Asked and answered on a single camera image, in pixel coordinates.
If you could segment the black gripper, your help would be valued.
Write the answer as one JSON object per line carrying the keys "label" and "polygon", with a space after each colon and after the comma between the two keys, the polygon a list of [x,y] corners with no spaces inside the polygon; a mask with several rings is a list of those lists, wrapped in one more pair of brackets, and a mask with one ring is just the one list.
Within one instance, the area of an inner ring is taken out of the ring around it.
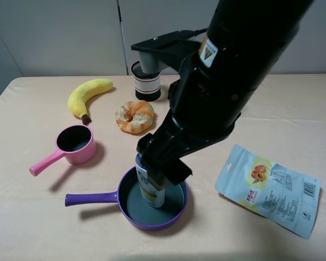
{"label": "black gripper", "polygon": [[161,126],[137,146],[156,190],[192,175],[182,157],[229,136],[261,82],[261,61],[253,52],[222,50],[207,67],[196,51],[183,60],[179,75],[169,88],[170,108]]}

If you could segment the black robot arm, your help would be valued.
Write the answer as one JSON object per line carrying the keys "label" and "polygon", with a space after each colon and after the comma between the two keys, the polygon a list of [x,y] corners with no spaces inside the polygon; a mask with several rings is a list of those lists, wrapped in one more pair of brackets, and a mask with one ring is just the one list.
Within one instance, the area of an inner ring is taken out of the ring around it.
{"label": "black robot arm", "polygon": [[219,1],[207,28],[135,43],[144,73],[166,67],[180,78],[168,90],[160,127],[137,144],[157,190],[192,174],[181,158],[226,139],[241,111],[296,36],[312,1]]}

